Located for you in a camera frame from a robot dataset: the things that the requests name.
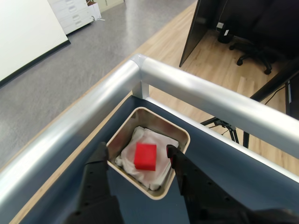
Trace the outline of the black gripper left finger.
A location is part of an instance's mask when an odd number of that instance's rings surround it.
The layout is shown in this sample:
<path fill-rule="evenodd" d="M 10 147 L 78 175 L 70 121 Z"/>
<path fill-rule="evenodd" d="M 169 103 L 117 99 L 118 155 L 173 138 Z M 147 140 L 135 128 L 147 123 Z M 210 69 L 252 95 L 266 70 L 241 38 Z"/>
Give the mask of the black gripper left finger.
<path fill-rule="evenodd" d="M 123 224 L 117 197 L 111 195 L 107 170 L 108 148 L 101 142 L 84 166 L 76 210 L 65 224 Z"/>

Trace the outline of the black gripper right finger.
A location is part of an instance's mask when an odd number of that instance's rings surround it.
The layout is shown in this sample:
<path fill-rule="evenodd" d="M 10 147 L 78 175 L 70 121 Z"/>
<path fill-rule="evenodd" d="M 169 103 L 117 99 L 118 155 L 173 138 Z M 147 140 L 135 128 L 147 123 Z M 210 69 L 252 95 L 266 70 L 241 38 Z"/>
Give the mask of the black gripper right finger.
<path fill-rule="evenodd" d="M 184 153 L 167 145 L 191 224 L 251 224 L 250 210 L 231 197 Z"/>

